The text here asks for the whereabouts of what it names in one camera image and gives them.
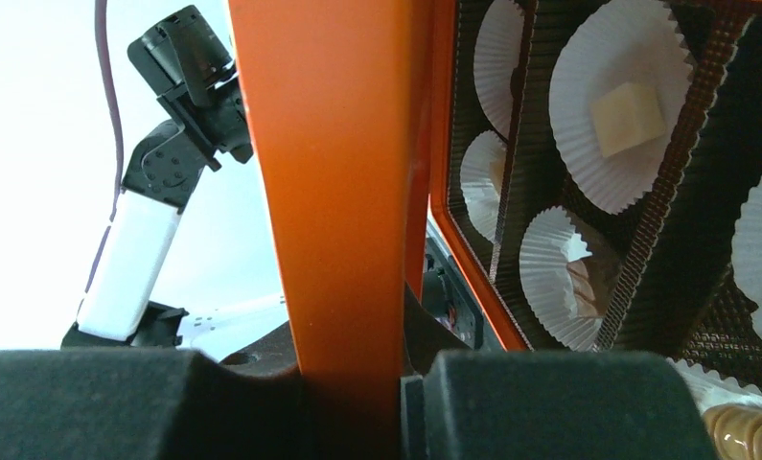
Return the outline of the brown chocolate square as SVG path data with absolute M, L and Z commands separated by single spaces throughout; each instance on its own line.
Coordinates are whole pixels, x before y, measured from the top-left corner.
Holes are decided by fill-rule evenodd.
M 604 250 L 568 262 L 566 274 L 572 285 L 572 319 L 602 319 L 608 310 L 621 268 L 620 256 Z

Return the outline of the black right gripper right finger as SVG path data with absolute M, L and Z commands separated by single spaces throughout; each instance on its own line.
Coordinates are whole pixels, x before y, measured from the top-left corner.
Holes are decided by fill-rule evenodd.
M 445 350 L 401 381 L 405 459 L 713 459 L 680 374 L 642 352 Z

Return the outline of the white chocolate cube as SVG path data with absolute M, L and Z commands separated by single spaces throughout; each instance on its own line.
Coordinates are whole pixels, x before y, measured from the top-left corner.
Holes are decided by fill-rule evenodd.
M 600 153 L 609 158 L 662 136 L 667 129 L 652 85 L 625 82 L 589 105 Z

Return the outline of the orange box lid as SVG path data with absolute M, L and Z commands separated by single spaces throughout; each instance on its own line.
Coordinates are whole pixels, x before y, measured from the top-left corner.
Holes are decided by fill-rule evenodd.
M 325 459 L 396 459 L 430 1 L 233 1 L 248 125 Z

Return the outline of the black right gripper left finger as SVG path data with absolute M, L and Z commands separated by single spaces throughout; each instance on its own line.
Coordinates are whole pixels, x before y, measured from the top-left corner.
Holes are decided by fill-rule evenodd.
M 0 351 L 0 459 L 294 459 L 288 376 L 196 352 Z

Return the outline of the caramel chocolate piece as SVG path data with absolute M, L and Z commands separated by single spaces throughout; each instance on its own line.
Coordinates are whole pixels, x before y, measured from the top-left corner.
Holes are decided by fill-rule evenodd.
M 762 459 L 762 408 L 718 405 L 707 409 L 703 420 L 720 459 Z

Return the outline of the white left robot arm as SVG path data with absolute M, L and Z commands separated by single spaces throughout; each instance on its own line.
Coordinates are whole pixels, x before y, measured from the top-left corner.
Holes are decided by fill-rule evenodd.
M 165 109 L 131 154 L 116 153 L 113 207 L 77 317 L 71 347 L 177 347 L 193 320 L 151 299 L 188 202 L 219 153 L 254 152 L 234 60 L 193 5 L 132 41 L 127 55 Z

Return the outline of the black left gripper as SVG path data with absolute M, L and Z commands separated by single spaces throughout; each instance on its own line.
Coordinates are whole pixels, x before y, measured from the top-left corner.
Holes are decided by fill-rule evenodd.
M 128 45 L 127 57 L 212 170 L 220 168 L 218 152 L 241 164 L 252 159 L 238 69 L 196 6 L 156 22 Z

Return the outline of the orange chocolate box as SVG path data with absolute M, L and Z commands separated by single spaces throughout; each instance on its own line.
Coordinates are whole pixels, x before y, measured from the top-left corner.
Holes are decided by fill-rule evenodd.
M 524 10 L 520 63 L 494 242 L 472 226 L 460 188 L 471 141 L 495 131 L 473 83 L 473 51 L 493 1 L 445 1 L 437 19 L 441 118 L 431 202 L 483 327 L 506 349 L 568 349 L 524 296 L 519 253 L 529 223 L 562 206 L 600 232 L 622 260 L 593 349 L 643 350 L 701 364 L 762 390 L 757 305 L 734 283 L 731 240 L 740 207 L 762 175 L 762 1 L 667 3 L 696 60 L 693 81 L 650 192 L 612 215 L 573 182 L 548 111 L 560 52 L 610 1 L 516 1 Z

